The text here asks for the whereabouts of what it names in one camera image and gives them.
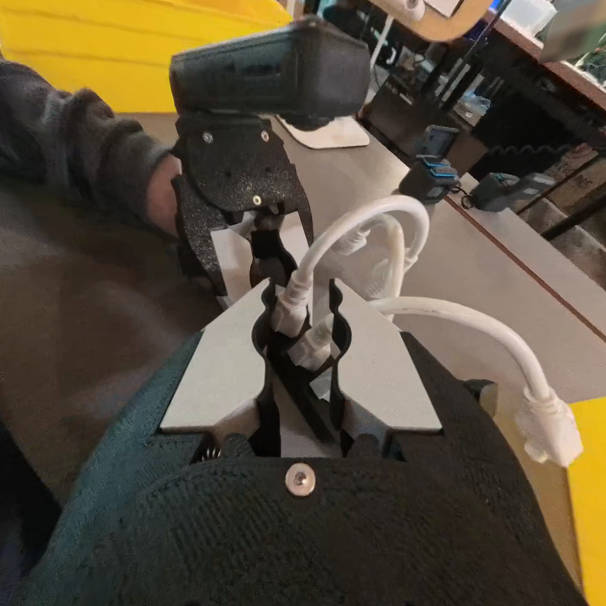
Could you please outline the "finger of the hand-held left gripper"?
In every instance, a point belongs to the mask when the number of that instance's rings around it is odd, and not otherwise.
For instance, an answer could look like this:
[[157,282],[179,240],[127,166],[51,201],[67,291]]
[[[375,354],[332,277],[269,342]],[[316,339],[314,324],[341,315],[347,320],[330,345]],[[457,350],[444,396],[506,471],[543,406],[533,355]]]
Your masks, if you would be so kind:
[[217,296],[217,300],[222,309],[228,309],[265,277],[259,273],[250,241],[237,231],[212,231],[211,238],[227,292]]
[[300,265],[310,246],[300,218],[285,217],[279,229],[279,237],[294,264]]

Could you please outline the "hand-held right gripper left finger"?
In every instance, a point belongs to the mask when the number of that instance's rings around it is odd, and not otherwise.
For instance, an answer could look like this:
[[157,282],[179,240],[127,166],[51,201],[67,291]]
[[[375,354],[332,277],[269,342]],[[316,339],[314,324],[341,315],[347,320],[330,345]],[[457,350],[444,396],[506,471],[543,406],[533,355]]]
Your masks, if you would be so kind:
[[238,433],[256,448],[277,447],[267,357],[275,299],[275,286],[265,279],[202,330],[160,422],[162,433],[208,433],[218,445]]

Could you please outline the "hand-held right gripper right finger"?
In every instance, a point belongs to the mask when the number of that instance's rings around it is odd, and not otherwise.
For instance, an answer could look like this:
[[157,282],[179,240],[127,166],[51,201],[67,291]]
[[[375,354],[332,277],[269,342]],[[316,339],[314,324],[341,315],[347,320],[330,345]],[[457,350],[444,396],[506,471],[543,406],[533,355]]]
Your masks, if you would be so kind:
[[442,423],[399,329],[340,279],[329,285],[332,341],[329,415],[352,439],[437,435]]

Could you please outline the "person's left forearm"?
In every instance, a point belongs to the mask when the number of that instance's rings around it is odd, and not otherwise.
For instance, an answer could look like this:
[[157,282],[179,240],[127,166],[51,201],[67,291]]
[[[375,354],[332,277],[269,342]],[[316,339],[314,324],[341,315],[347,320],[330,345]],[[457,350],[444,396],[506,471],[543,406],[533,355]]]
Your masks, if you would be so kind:
[[170,147],[138,121],[116,116],[92,90],[60,90],[32,68],[1,58],[3,176],[78,192],[102,211],[154,227],[146,218],[147,187],[167,155],[174,156]]

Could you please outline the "person's left hand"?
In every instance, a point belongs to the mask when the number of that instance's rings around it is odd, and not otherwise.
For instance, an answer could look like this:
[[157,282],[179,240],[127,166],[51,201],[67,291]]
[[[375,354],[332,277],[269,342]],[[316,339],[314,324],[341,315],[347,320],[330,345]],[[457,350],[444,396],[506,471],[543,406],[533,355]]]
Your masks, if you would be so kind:
[[178,200],[173,180],[181,175],[181,162],[165,156],[156,166],[147,187],[146,218],[154,227],[178,237]]

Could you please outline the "white document stand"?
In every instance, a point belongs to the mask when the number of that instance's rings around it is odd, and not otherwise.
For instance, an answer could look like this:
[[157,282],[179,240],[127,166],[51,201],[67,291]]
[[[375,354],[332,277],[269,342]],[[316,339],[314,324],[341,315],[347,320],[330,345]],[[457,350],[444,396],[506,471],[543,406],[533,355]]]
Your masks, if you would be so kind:
[[[372,73],[380,49],[387,39],[393,23],[428,42],[450,42],[470,31],[488,12],[491,1],[370,1],[385,13],[375,49],[369,57]],[[346,117],[333,119],[328,125],[305,132],[302,127],[289,124],[285,118],[277,120],[292,137],[313,150],[365,147],[370,139],[362,134],[362,128],[354,125],[354,110]]]

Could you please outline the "black battery case blue trim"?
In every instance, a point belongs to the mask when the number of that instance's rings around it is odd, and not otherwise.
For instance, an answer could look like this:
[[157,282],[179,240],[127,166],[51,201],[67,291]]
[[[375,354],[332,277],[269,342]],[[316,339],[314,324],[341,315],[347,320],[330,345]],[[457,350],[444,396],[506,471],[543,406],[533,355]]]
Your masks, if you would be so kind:
[[458,128],[428,125],[418,144],[418,152],[398,192],[425,206],[435,205],[460,183],[458,171],[447,160],[458,139]]

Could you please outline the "yellow plastic bin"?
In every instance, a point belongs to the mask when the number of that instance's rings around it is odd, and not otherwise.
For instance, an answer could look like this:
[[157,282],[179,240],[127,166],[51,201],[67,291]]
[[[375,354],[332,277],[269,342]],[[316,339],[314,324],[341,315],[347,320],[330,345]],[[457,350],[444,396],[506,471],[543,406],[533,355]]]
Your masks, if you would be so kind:
[[572,405],[584,451],[568,468],[582,585],[605,605],[605,398]]
[[117,113],[174,113],[173,55],[291,20],[277,1],[1,1],[1,53]]

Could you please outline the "black battery charger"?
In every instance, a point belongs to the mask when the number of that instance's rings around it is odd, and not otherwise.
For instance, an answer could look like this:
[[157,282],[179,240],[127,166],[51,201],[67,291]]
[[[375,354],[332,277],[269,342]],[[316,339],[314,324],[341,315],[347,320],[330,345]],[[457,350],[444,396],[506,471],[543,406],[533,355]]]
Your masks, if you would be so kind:
[[523,178],[507,173],[489,173],[470,192],[472,207],[489,213],[512,208],[517,201],[531,202],[556,185],[542,173],[530,173]]

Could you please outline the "wooden-top table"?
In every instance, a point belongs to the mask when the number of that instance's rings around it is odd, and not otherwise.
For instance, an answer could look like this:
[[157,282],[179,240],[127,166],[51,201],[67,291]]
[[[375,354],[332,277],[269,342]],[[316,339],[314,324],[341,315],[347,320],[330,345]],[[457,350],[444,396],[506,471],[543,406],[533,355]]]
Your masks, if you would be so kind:
[[[539,62],[542,43],[537,39],[529,37],[503,19],[496,21],[494,29],[526,55],[532,57],[536,63]],[[605,111],[605,88],[596,84],[585,72],[581,72],[576,67],[563,61],[549,62],[542,64],[542,67],[550,75],[574,89],[576,93],[580,94],[597,109]]]

